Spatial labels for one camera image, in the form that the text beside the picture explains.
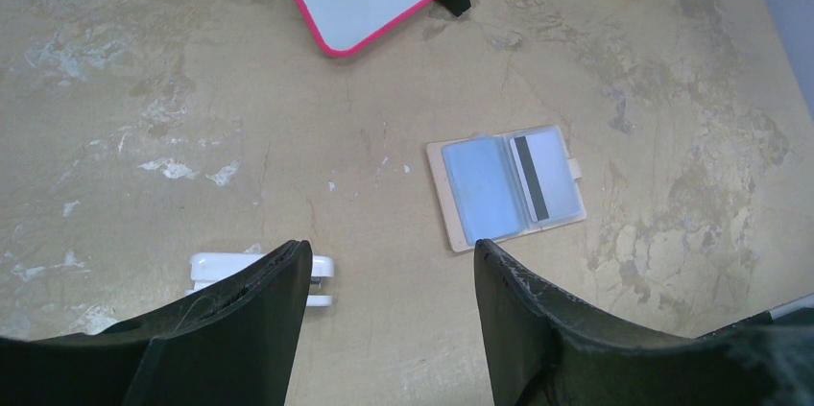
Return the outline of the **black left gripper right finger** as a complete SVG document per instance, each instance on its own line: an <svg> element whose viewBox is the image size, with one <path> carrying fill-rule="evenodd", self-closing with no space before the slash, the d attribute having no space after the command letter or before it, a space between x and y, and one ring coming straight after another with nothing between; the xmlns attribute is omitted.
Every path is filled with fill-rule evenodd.
<svg viewBox="0 0 814 406"><path fill-rule="evenodd" d="M605 312L534 274L493 241L474 249L498 405L809 405L813 299L698 338Z"/></svg>

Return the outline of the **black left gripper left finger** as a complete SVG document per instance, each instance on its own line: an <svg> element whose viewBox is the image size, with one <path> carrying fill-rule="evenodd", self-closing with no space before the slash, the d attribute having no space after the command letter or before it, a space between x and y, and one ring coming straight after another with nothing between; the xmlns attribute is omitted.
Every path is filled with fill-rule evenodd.
<svg viewBox="0 0 814 406"><path fill-rule="evenodd" d="M291 240L187 297L88 335L1 341L5 405L281 405L312 249Z"/></svg>

